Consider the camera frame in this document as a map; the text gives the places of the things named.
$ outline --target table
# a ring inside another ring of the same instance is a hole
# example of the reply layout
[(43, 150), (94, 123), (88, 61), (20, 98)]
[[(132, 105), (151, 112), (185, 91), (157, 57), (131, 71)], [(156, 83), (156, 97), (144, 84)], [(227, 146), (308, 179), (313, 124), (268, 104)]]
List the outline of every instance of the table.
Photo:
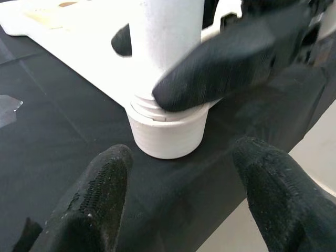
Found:
[(227, 97), (209, 112), (199, 148), (177, 160), (144, 154), (121, 106), (30, 39), (0, 29), (3, 94), (23, 105), (0, 128), (0, 251), (11, 250), (26, 217), (44, 224), (94, 156), (126, 144), (134, 167), (117, 251), (188, 252), (245, 198), (231, 145), (251, 135), (290, 151), (335, 100), (336, 76)]

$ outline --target white cylindrical foot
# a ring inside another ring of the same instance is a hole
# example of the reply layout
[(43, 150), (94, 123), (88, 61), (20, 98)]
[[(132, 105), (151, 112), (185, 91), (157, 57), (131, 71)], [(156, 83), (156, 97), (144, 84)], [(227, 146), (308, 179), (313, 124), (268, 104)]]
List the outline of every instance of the white cylindrical foot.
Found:
[(178, 113), (152, 97), (160, 78), (201, 42), (204, 0), (134, 0), (130, 22), (134, 98), (126, 108), (135, 142), (148, 155), (174, 159), (200, 144), (205, 104)]

